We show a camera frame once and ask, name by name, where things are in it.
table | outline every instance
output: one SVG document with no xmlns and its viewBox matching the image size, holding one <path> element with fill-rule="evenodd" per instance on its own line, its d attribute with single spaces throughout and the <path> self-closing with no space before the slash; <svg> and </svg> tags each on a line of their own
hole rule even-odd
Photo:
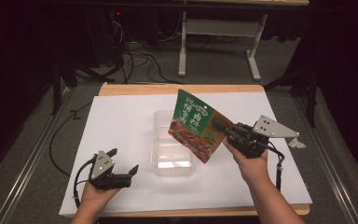
<svg viewBox="0 0 358 224">
<path fill-rule="evenodd" d="M 231 96 L 232 100 L 242 99 L 244 102 L 252 101 L 252 99 L 260 99 L 259 104 L 252 105 L 252 111 L 256 111 L 256 113 L 245 113 L 249 117 L 248 120 L 255 121 L 254 116 L 258 116 L 260 110 L 265 112 L 265 115 L 273 117 L 273 112 L 270 109 L 267 96 L 264 93 L 264 90 L 261 86 L 248 86 L 248 85 L 107 85 L 104 84 L 101 88 L 99 96 L 94 99 L 93 106 L 91 108 L 88 123 L 86 125 L 85 131 L 83 133 L 83 138 L 79 146 L 79 150 L 76 155 L 76 161 L 74 165 L 74 169 L 72 171 L 71 179 L 69 181 L 68 189 L 65 193 L 65 198 L 62 202 L 62 209 L 60 211 L 60 215 L 71 217 L 74 215 L 76 211 L 75 204 L 72 199 L 72 186 L 74 175 L 76 174 L 78 167 L 81 166 L 86 160 L 89 160 L 92 153 L 95 153 L 95 150 L 90 150 L 90 148 L 98 148 L 100 150 L 106 150 L 106 146 L 110 146 L 112 142 L 117 145 L 118 153 L 113 158 L 117 160 L 117 165 L 114 168 L 114 173 L 125 173 L 128 172 L 129 169 L 135 165 L 137 162 L 140 163 L 140 169 L 138 174 L 133 178 L 132 186 L 129 189 L 123 189 L 120 194 L 118 194 L 115 199 L 106 206 L 106 209 L 101 213 L 101 217 L 202 217 L 202 216 L 254 216 L 256 215 L 255 208 L 253 206 L 253 202 L 250 197 L 250 193 L 246 190 L 244 193 L 240 193 L 240 198 L 238 199 L 238 195 L 230 196 L 230 192 L 234 191 L 232 188 L 244 188 L 246 189 L 246 184 L 244 184 L 243 180 L 241 180 L 241 175 L 238 171 L 238 167 L 235 162 L 232 160 L 232 156 L 229 155 L 224 149 L 218 149 L 211 157 L 211 160 L 208 161 L 209 166 L 198 165 L 196 173 L 186 179 L 172 179 L 171 177 L 166 177 L 165 179 L 159 179 L 156 175 L 151 171 L 151 165 L 147 165 L 150 163 L 150 157 L 147 157 L 147 153 L 150 153 L 151 150 L 146 149 L 147 152 L 137 151 L 134 154 L 133 150 L 126 151 L 126 148 L 140 148 L 144 145 L 143 135 L 146 137 L 148 135 L 152 135 L 152 132 L 148 131 L 148 129 L 142 129 L 143 127 L 141 121 L 137 119 L 135 123 L 128 122 L 124 117 L 120 117 L 120 119 L 115 119 L 114 122 L 109 120 L 109 116 L 120 115 L 120 113 L 128 113 L 128 111 L 132 111 L 131 102 L 128 100 L 136 101 L 137 105 L 141 104 L 141 102 L 147 101 L 147 103 L 153 107 L 153 109 L 158 109 L 159 106 L 167 106 L 172 107 L 175 103 L 175 97 L 178 89 L 184 89 L 186 91 L 200 94 L 203 97 L 208 97 L 211 94 L 203 94 L 205 92 L 214 92 L 220 95 Z M 120 109 L 117 109 L 117 105 L 109 105 L 111 102 L 120 102 Z M 94 113 L 98 111 L 98 106 L 101 111 L 104 113 Z M 243 105 L 238 103 L 235 105 L 237 108 L 242 108 Z M 214 108 L 221 111 L 223 114 L 230 115 L 230 112 L 222 110 L 223 108 L 219 108 L 219 106 L 214 106 Z M 145 115 L 142 109 L 137 108 L 137 111 L 133 113 L 133 117 L 136 118 L 136 115 L 140 115 L 143 119 L 152 118 L 151 115 L 147 115 L 147 117 L 143 117 Z M 96 127 L 95 123 L 99 122 L 100 126 Z M 134 126 L 139 125 L 138 130 L 134 131 L 138 132 L 131 139 L 136 139 L 136 141 L 121 141 L 123 138 L 127 137 L 126 130 L 120 130 L 120 132 L 115 132 L 116 123 L 123 123 L 125 126 Z M 300 215 L 306 215 L 309 211 L 309 203 L 311 200 L 309 198 L 309 194 L 302 182 L 302 179 L 299 175 L 299 172 L 296 168 L 296 164 L 291 157 L 290 151 L 287 148 L 283 139 L 273 139 L 274 145 L 277 148 L 282 149 L 282 153 L 285 155 L 286 160 L 284 165 L 286 166 L 286 172 L 283 172 L 282 176 L 282 194 L 288 198 L 289 202 L 294 202 L 293 207 Z M 276 157 L 269 158 L 270 161 L 268 163 L 268 168 L 271 173 L 270 176 L 275 176 L 272 174 L 275 171 L 276 166 Z M 225 173 L 225 170 L 228 171 L 236 171 L 236 174 Z M 88 172 L 85 171 L 83 178 L 86 178 Z M 291 184 L 285 185 L 284 180 L 290 179 Z M 208 200 L 212 206 L 205 204 L 193 204 L 191 200 L 187 200 L 186 198 L 190 197 L 192 199 L 197 200 L 200 195 L 202 195 L 205 191 L 205 186 L 211 186 L 211 182 L 213 183 L 213 187 L 216 188 L 216 192 L 218 190 L 227 189 L 225 192 L 226 197 L 230 198 L 230 202 L 216 202 L 213 199 Z M 190 188 L 187 186 L 187 183 L 197 183 L 197 188 Z M 184 187 L 178 192 L 175 187 L 180 185 Z M 172 204 L 166 203 L 169 200 L 181 200 L 180 203 Z M 147 208 L 139 202 L 148 202 Z M 172 207 L 172 209 L 161 209 L 161 207 L 167 208 Z"/>
<path fill-rule="evenodd" d="M 283 1 L 260 1 L 260 0 L 184 0 L 187 2 L 214 2 L 227 4 L 258 4 L 258 5 L 285 5 L 285 6 L 307 6 L 309 0 L 283 0 Z M 252 37 L 254 43 L 251 49 L 246 50 L 246 58 L 251 68 L 255 81 L 261 79 L 255 62 L 255 52 L 261 35 L 266 25 L 267 14 L 261 15 L 259 21 L 220 21 L 220 20 L 198 20 L 188 19 L 186 12 L 182 13 L 182 42 L 179 54 L 179 77 L 186 75 L 186 36 L 193 35 L 228 35 Z"/>
</svg>

printed image on package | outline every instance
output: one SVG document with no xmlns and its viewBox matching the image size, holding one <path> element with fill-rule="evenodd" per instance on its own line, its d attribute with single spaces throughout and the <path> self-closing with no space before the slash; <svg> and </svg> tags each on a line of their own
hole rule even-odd
<svg viewBox="0 0 358 224">
<path fill-rule="evenodd" d="M 217 118 L 228 128 L 234 125 L 201 99 L 179 90 L 168 133 L 206 163 L 226 137 L 213 127 L 213 118 Z"/>
</svg>

plastic box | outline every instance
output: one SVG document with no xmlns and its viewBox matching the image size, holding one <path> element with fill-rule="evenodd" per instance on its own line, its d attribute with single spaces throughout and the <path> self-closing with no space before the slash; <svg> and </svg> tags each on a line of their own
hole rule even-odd
<svg viewBox="0 0 358 224">
<path fill-rule="evenodd" d="M 158 176 L 190 176 L 196 170 L 196 156 L 168 134 L 173 111 L 154 114 L 152 166 Z"/>
</svg>

